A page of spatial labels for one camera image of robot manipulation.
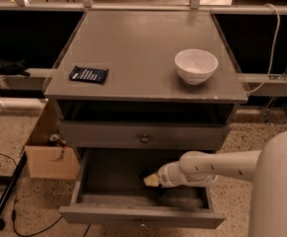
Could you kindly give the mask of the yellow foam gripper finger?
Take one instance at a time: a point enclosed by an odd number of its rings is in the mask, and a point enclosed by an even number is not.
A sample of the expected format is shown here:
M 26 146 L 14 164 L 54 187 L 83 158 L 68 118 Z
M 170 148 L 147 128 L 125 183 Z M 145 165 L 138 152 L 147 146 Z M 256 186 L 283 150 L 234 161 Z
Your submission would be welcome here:
M 160 186 L 160 180 L 157 173 L 146 176 L 143 181 L 147 187 L 157 188 Z

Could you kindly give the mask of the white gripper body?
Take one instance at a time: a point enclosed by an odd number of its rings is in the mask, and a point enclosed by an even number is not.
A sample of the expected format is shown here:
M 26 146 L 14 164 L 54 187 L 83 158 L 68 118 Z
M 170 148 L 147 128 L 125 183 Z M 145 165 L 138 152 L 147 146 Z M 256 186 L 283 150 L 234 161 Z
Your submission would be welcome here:
M 165 164 L 157 174 L 160 184 L 165 188 L 174 188 L 184 184 L 184 174 L 180 170 L 178 161 Z

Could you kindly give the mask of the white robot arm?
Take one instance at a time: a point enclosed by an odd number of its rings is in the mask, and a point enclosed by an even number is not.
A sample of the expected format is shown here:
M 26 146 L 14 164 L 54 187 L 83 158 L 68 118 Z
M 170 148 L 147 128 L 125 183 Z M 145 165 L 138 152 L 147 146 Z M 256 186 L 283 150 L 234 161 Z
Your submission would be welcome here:
M 262 149 L 208 154 L 187 151 L 143 175 L 148 187 L 206 187 L 225 176 L 252 182 L 249 237 L 287 237 L 287 131 Z

